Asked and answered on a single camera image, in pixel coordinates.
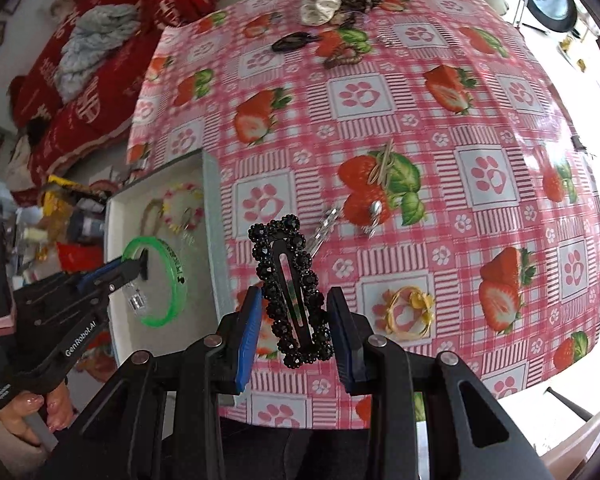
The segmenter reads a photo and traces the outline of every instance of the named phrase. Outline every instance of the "fluffy gray cloth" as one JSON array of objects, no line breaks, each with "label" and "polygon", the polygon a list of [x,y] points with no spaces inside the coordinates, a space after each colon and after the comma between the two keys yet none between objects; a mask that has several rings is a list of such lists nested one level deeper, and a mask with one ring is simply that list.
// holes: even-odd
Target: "fluffy gray cloth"
[{"label": "fluffy gray cloth", "polygon": [[62,102],[78,97],[109,53],[139,27],[138,10],[132,5],[97,6],[78,18],[54,76]]}]

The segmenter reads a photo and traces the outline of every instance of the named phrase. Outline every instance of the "open box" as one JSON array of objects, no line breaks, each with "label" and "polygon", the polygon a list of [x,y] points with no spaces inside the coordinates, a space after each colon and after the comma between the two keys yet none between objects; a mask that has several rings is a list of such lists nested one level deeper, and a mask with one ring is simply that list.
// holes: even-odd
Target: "open box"
[{"label": "open box", "polygon": [[183,182],[202,187],[205,210],[196,229],[201,257],[196,257],[194,266],[185,268],[186,279],[192,284],[186,305],[176,319],[151,328],[141,323],[122,290],[111,294],[110,331],[118,364],[137,350],[148,350],[156,356],[184,350],[201,337],[215,333],[221,317],[235,309],[224,248],[218,162],[203,150],[175,159],[111,197],[107,203],[106,260],[119,257],[139,236],[140,219],[148,203]]}]

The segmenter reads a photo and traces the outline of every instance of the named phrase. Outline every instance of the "green bangle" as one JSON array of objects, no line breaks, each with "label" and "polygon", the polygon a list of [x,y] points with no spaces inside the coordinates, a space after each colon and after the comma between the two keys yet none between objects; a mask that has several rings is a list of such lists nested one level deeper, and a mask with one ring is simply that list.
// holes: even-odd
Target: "green bangle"
[{"label": "green bangle", "polygon": [[129,242],[129,245],[126,246],[125,251],[122,253],[122,261],[135,258],[136,254],[138,254],[144,246],[149,246],[157,251],[164,263],[164,268],[167,271],[167,275],[171,282],[171,302],[167,314],[161,318],[152,316],[140,317],[140,321],[144,325],[158,328],[170,322],[182,310],[184,301],[187,297],[187,280],[184,277],[182,264],[180,263],[177,254],[166,242],[160,240],[160,238],[151,236],[134,238]]}]

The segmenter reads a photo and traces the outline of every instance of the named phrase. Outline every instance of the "pink checkered tablecloth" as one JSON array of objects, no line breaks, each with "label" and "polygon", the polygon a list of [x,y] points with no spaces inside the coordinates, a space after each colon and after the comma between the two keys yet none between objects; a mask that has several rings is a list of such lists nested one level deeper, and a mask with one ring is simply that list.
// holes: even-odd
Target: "pink checkered tablecloth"
[{"label": "pink checkered tablecloth", "polygon": [[[385,0],[341,35],[369,51],[362,62],[326,70],[328,41],[270,50],[311,31],[299,2],[247,0],[168,28],[136,107],[130,159],[144,147],[150,168],[198,148],[218,158],[236,305],[258,281],[254,222],[293,213],[311,234],[347,200],[314,270],[377,332],[390,291],[416,285],[435,297],[435,322],[401,344],[457,352],[497,398],[583,357],[600,332],[600,201],[520,34],[482,0]],[[369,239],[350,221],[377,190],[356,176],[389,139],[399,164],[381,200],[395,208]],[[396,314],[404,330],[418,317],[405,302]],[[368,405],[344,392],[333,360],[285,368],[264,320],[251,391],[223,414],[348,429],[366,424]]]}]

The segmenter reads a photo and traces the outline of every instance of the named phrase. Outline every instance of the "beaded hair clip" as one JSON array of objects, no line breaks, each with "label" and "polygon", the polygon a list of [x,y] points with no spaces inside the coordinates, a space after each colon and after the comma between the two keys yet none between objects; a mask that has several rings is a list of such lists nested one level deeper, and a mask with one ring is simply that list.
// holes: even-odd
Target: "beaded hair clip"
[{"label": "beaded hair clip", "polygon": [[[294,215],[249,229],[252,254],[258,261],[256,274],[264,282],[262,295],[269,300],[271,331],[279,339],[278,349],[285,354],[288,368],[317,359],[328,361],[333,355],[327,313],[322,309],[324,295],[317,290],[318,276],[311,270],[312,258],[304,250],[306,241],[299,229],[300,221]],[[291,272],[295,303],[280,263],[282,254],[286,254]]]}]

